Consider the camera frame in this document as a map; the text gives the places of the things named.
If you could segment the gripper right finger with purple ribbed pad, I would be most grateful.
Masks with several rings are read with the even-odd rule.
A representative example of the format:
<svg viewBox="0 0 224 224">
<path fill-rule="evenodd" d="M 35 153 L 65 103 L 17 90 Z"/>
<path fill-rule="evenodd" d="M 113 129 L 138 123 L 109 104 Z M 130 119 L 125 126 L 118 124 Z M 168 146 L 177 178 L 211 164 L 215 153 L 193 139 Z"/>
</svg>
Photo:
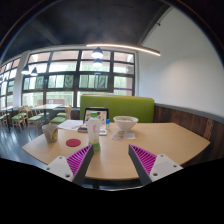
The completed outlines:
<svg viewBox="0 0 224 224">
<path fill-rule="evenodd" d="M 135 145 L 129 145 L 128 154 L 142 185 L 147 185 L 182 169 L 165 154 L 155 155 Z"/>
</svg>

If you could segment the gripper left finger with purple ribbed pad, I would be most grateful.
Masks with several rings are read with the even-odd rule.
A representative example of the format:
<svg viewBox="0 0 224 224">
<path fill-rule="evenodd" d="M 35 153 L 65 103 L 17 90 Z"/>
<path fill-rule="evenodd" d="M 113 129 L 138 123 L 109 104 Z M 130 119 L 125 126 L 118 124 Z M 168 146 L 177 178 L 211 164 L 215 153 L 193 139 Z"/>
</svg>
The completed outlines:
<svg viewBox="0 0 224 224">
<path fill-rule="evenodd" d="M 93 146 L 88 145 L 68 157 L 58 156 L 45 170 L 81 186 L 93 155 Z"/>
</svg>

